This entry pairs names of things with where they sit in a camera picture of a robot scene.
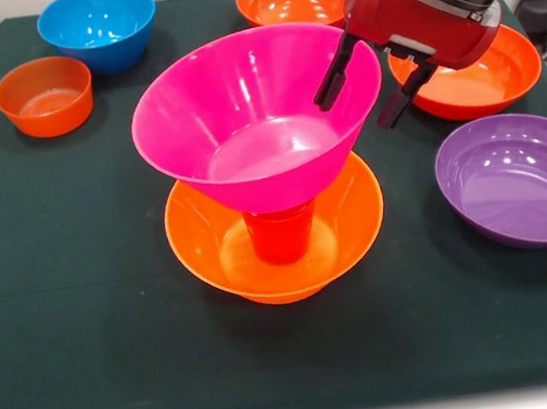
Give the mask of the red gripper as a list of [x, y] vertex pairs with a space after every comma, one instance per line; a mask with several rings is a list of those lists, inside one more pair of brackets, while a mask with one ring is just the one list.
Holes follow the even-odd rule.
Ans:
[[344, 8], [346, 32], [313, 102], [321, 111], [332, 109], [359, 40], [400, 58], [412, 56], [418, 65], [379, 112], [383, 130], [394, 128], [437, 66], [463, 69], [476, 62], [493, 42], [502, 16], [497, 0], [345, 0]]

